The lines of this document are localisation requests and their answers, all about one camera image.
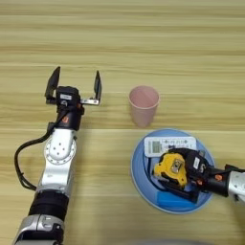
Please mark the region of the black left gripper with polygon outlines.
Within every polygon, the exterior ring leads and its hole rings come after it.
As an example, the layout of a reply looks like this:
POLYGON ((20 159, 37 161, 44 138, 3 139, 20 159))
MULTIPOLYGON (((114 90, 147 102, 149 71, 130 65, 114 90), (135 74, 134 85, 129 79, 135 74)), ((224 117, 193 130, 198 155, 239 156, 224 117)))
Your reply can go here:
POLYGON ((81 121, 81 116, 84 114, 83 105, 99 105, 101 99, 102 85, 100 79, 100 72, 96 73, 94 83, 95 96, 90 99, 80 99, 80 96, 72 96, 69 100, 59 99, 54 97, 54 91, 59 82, 60 67, 56 67, 51 74, 46 91, 45 98, 47 104, 56 105, 56 121, 48 124, 48 129, 55 128, 71 129, 78 131, 81 121))

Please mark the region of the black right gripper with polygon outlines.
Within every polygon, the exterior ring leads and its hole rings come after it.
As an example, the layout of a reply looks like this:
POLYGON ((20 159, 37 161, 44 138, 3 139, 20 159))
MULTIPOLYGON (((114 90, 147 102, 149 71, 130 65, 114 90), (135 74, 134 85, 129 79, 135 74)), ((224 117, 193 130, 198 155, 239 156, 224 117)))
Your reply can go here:
MULTIPOLYGON (((189 148, 171 148, 168 153, 177 153, 187 157, 193 152, 189 148)), ((188 165, 188 177, 193 184, 180 186, 177 182, 159 180, 159 184, 167 191, 181 198, 196 203, 199 196, 199 190, 204 192, 214 192, 221 196, 228 196, 229 173, 224 170, 210 166, 206 160, 195 159, 188 165)))

